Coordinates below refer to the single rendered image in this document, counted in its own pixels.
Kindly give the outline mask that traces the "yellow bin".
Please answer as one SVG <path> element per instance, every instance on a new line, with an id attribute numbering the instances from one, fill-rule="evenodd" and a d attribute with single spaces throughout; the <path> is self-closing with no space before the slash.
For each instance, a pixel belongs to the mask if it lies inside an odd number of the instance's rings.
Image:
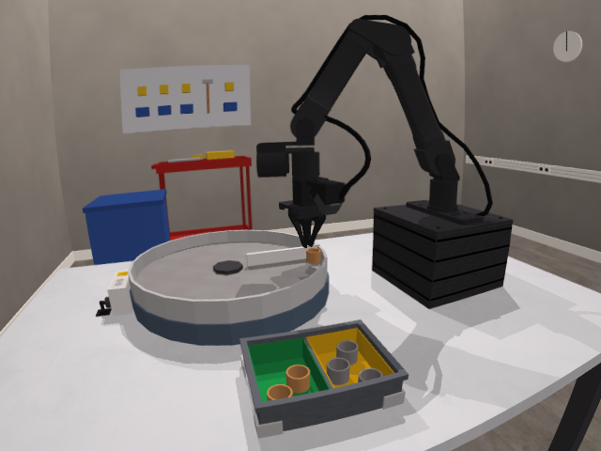
<path id="1" fill-rule="evenodd" d="M 358 328 L 334 332 L 329 334 L 319 334 L 306 337 L 312 350 L 314 351 L 317 360 L 322 364 L 322 368 L 327 375 L 327 362 L 336 358 L 336 346 L 340 341 L 350 340 L 359 345 L 358 361 L 350 366 L 349 380 L 342 385 L 334 385 L 333 388 L 349 385 L 358 382 L 359 372 L 365 368 L 375 368 L 379 370 L 383 376 L 393 374 L 394 372 L 382 359 L 378 352 L 373 348 L 369 341 L 364 337 Z M 330 378 L 327 375 L 329 381 Z"/>

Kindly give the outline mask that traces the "grey metal bushing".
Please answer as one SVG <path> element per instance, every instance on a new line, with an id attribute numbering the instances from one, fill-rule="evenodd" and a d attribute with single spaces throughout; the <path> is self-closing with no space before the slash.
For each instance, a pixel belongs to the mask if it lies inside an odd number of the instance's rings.
<path id="1" fill-rule="evenodd" d="M 327 362 L 327 375 L 334 385 L 347 383 L 349 380 L 349 370 L 350 363 L 347 359 L 332 358 Z"/>
<path id="2" fill-rule="evenodd" d="M 365 368 L 360 371 L 358 382 L 368 381 L 375 378 L 383 377 L 382 373 L 375 368 Z"/>
<path id="3" fill-rule="evenodd" d="M 336 357 L 347 359 L 350 365 L 354 365 L 358 361 L 358 344 L 345 340 L 337 344 Z"/>

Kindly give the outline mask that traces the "bronze bushing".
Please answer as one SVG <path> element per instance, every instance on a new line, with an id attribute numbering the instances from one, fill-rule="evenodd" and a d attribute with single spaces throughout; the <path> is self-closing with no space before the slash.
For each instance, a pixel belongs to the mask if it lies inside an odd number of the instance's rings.
<path id="1" fill-rule="evenodd" d="M 306 392 L 310 388 L 310 369 L 305 365 L 290 366 L 286 370 L 286 385 L 293 393 Z"/>
<path id="2" fill-rule="evenodd" d="M 276 384 L 271 386 L 267 391 L 267 399 L 274 400 L 279 398 L 292 397 L 292 389 L 284 384 Z"/>
<path id="3" fill-rule="evenodd" d="M 308 263 L 320 262 L 320 249 L 310 248 L 306 250 L 306 261 Z"/>

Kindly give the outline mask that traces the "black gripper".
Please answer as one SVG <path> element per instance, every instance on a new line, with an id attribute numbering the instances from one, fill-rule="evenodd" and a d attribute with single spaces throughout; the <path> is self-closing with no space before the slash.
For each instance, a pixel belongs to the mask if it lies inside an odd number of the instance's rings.
<path id="1" fill-rule="evenodd" d="M 279 209 L 288 209 L 288 217 L 298 232 L 302 247 L 307 248 L 307 245 L 313 247 L 316 235 L 326 220 L 326 213 L 323 214 L 317 205 L 305 207 L 294 205 L 293 200 L 279 202 Z M 315 225 L 311 236 L 312 221 L 315 221 Z"/>

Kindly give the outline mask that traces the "dark grey divided bin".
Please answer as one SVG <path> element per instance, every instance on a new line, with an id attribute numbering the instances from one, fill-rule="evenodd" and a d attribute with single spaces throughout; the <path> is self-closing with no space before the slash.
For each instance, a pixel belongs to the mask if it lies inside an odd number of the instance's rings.
<path id="1" fill-rule="evenodd" d="M 354 328 L 360 330 L 394 373 L 333 388 L 306 337 Z M 330 389 L 262 402 L 248 346 L 302 337 Z M 381 409 L 383 397 L 402 392 L 403 381 L 408 380 L 408 372 L 361 319 L 286 333 L 245 337 L 240 338 L 239 341 L 259 425 L 282 421 L 283 431 L 310 427 Z"/>

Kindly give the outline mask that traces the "green bin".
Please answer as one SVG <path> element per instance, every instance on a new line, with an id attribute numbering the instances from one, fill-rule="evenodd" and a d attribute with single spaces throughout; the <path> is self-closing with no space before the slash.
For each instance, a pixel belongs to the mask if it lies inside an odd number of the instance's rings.
<path id="1" fill-rule="evenodd" d="M 262 402 L 267 401 L 267 391 L 271 386 L 286 385 L 285 373 L 292 365 L 305 365 L 310 369 L 310 388 L 303 393 L 293 393 L 293 397 L 330 389 L 303 337 L 248 348 Z"/>

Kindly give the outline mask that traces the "grey round turntable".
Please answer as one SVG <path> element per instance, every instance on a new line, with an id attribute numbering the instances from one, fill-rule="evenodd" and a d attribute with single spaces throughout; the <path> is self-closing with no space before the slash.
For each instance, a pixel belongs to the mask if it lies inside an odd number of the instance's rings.
<path id="1" fill-rule="evenodd" d="M 320 262 L 306 261 L 310 248 L 320 249 Z M 171 341 L 239 345 L 240 338 L 290 332 L 313 319 L 326 305 L 329 278 L 324 248 L 304 248 L 298 235 L 191 235 L 152 247 L 128 271 L 115 272 L 96 317 L 134 309 L 145 328 Z"/>

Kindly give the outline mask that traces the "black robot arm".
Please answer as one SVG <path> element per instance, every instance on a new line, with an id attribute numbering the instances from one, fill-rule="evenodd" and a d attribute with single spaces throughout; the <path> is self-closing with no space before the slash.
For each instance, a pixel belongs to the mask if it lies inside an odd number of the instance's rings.
<path id="1" fill-rule="evenodd" d="M 290 129 L 297 142 L 256 146 L 258 177 L 286 177 L 289 153 L 292 153 L 292 176 L 309 177 L 309 180 L 292 179 L 293 204 L 300 207 L 317 205 L 327 215 L 339 211 L 345 202 L 344 182 L 322 177 L 313 179 L 319 176 L 319 152 L 315 152 L 315 148 L 285 146 L 315 145 L 315 136 L 326 116 L 366 53 L 376 59 L 391 80 L 411 128 L 419 165 L 433 177 L 429 200 L 410 201 L 407 207 L 459 225 L 482 223 L 484 216 L 458 210 L 458 181 L 452 181 L 460 180 L 455 169 L 455 155 L 425 94 L 412 56 L 415 52 L 410 34 L 397 24 L 363 19 L 352 21 L 330 62 L 291 120 Z"/>

